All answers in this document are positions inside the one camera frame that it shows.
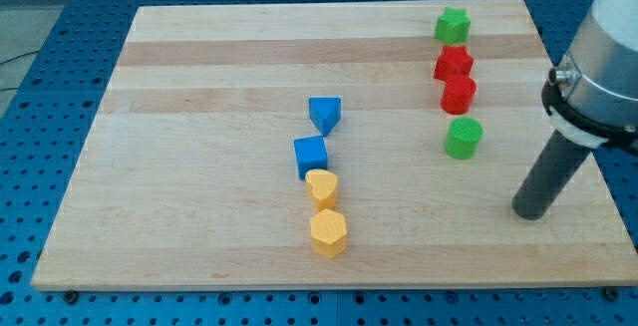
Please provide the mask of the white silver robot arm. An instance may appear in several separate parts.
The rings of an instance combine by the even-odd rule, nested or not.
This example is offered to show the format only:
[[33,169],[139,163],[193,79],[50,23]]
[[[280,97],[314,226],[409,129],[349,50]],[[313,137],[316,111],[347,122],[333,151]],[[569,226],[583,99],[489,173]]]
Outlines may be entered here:
[[569,141],[637,152],[637,0],[593,0],[541,97]]

